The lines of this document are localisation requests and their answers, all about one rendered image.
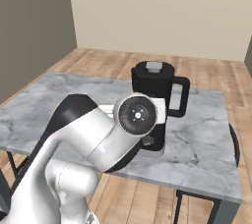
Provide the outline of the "grey blender lid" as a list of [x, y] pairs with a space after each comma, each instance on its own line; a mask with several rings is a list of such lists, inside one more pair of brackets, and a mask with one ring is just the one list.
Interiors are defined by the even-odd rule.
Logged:
[[149, 73], [159, 73], [162, 69], [162, 62], [147, 62], [146, 69]]

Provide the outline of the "black blender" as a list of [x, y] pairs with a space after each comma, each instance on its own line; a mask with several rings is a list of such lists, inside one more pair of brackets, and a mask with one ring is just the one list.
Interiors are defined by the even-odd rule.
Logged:
[[[176, 77], [172, 65], [162, 62], [159, 73], [149, 73], [146, 63], [139, 62], [131, 69], [132, 89], [153, 98], [163, 114], [161, 120], [154, 129], [145, 137], [141, 138], [140, 154], [149, 157], [161, 157], [165, 150], [165, 124], [167, 117], [181, 118], [185, 115], [190, 90], [190, 81], [185, 77]], [[182, 86], [181, 98], [178, 109], [170, 109], [170, 97], [172, 86]]]

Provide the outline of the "grey marble table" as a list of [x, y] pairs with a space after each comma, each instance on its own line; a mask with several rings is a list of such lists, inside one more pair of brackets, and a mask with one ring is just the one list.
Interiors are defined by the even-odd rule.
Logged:
[[[112, 104], [131, 90], [129, 81], [47, 73], [0, 107], [0, 149], [30, 154], [53, 110], [70, 93]], [[216, 198], [220, 205], [210, 224], [232, 224], [242, 193], [222, 93], [192, 88], [185, 116], [167, 119], [163, 156], [139, 154], [116, 174]]]

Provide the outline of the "black stool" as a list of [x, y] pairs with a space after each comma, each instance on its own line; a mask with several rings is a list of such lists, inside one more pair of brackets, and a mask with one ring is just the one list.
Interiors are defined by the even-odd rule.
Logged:
[[238, 167], [239, 161], [240, 161], [239, 142], [238, 142], [238, 138], [237, 138], [237, 135], [236, 135], [234, 128], [231, 126], [231, 124], [228, 123], [228, 125], [229, 125], [229, 131], [230, 131], [231, 138], [233, 141], [233, 146], [234, 146], [235, 163], [236, 163], [236, 167]]

